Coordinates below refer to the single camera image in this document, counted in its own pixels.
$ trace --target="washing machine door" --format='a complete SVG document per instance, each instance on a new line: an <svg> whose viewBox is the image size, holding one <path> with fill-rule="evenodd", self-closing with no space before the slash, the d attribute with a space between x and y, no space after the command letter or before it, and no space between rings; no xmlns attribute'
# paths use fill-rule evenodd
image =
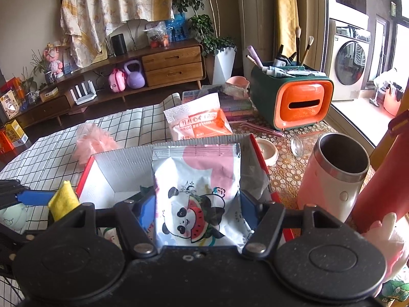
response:
<svg viewBox="0 0 409 307"><path fill-rule="evenodd" d="M367 57L359 42L351 40L341 46L335 59L335 74L343 85L359 81L365 70Z"/></svg>

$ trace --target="white grid cloth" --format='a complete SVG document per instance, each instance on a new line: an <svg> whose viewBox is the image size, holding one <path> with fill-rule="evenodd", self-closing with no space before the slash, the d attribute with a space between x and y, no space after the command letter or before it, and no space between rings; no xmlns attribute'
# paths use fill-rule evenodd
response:
<svg viewBox="0 0 409 307"><path fill-rule="evenodd" d="M107 130L122 148L170 141L163 111L180 103L180 95L174 93L160 104L129 109L87 123L95 123ZM84 170L84 166L72 158L77 128L74 126L39 138L31 148L7 164L0 172L0 179L19 179L32 190L57 190L64 180L71 181L76 187ZM26 210L27 222L22 231L47 228L47 207L31 206ZM0 276L0 306L16 306L22 298L15 280Z"/></svg>

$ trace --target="tiled floor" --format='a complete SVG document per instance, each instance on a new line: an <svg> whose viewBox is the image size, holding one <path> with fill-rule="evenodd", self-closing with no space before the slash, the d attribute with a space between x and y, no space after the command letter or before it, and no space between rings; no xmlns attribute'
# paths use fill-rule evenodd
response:
<svg viewBox="0 0 409 307"><path fill-rule="evenodd" d="M375 146L385 135L388 124L393 118L393 115L388 113L383 106L372 105L369 98L333 101L332 105L356 125Z"/></svg>

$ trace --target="panda snack bag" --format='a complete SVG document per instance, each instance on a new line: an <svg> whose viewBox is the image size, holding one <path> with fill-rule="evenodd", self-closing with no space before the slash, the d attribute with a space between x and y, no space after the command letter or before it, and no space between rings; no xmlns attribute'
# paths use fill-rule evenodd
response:
<svg viewBox="0 0 409 307"><path fill-rule="evenodd" d="M158 146L152 159L157 247L244 246L239 144Z"/></svg>

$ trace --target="washing machine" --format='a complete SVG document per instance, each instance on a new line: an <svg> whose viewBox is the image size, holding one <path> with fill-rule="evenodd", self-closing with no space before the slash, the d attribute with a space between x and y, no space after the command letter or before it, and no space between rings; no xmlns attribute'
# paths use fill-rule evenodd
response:
<svg viewBox="0 0 409 307"><path fill-rule="evenodd" d="M367 65L371 33L330 19L325 73L334 83L334 100L358 98Z"/></svg>

